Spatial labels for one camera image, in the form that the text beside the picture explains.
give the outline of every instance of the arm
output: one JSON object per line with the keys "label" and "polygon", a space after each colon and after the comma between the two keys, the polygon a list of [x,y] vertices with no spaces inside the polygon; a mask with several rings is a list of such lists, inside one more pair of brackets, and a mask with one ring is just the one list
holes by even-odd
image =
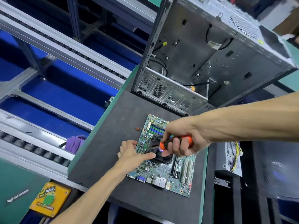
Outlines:
{"label": "arm", "polygon": [[299,93],[245,105],[215,109],[199,116],[184,117],[170,122],[163,136],[191,135],[188,141],[174,140],[170,152],[190,155],[213,142],[248,140],[299,141]]}
{"label": "arm", "polygon": [[155,158],[154,153],[137,154],[135,152],[136,145],[137,141],[122,142],[118,153],[119,160],[114,167],[51,223],[92,223],[111,192],[124,179],[125,175],[133,171],[143,161]]}

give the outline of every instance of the small circuit board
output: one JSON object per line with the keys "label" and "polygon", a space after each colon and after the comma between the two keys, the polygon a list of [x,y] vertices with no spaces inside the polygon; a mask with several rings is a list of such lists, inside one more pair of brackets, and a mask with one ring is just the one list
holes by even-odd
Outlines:
{"label": "small circuit board", "polygon": [[157,116],[148,115],[135,150],[139,154],[155,152],[156,158],[144,161],[127,177],[190,197],[196,156],[171,155],[162,158],[161,150],[150,150],[153,145],[159,144],[168,123]]}

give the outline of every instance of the person's left hand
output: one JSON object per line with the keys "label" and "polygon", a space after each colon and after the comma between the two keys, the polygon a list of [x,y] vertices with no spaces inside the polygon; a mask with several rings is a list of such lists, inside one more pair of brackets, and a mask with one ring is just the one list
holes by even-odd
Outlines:
{"label": "person's left hand", "polygon": [[155,153],[137,154],[135,151],[137,143],[137,141],[133,140],[123,141],[121,143],[120,152],[117,154],[119,160],[114,167],[120,169],[123,174],[130,173],[143,161],[156,157]]}

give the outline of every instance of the screwdriver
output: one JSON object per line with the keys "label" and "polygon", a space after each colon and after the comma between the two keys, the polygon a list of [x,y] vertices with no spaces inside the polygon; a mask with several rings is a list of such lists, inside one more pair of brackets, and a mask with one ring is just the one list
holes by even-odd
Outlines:
{"label": "screwdriver", "polygon": [[[191,147],[193,145],[193,140],[192,140],[192,137],[190,136],[180,136],[180,137],[176,137],[180,140],[180,143],[182,142],[183,138],[187,137],[188,138],[188,141],[189,141],[189,147]],[[168,139],[167,141],[165,141],[164,143],[163,142],[160,142],[160,149],[161,150],[167,150],[167,147],[168,147],[168,143],[169,142],[172,142],[173,143],[173,139],[175,137],[171,138],[171,139]]]}

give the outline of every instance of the orange box with green button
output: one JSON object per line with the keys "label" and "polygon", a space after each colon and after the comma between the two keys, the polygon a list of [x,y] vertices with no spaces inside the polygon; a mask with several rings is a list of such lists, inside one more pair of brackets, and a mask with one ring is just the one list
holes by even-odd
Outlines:
{"label": "orange box with green button", "polygon": [[70,192],[71,189],[65,186],[49,182],[42,188],[29,208],[43,215],[54,217],[66,201]]}

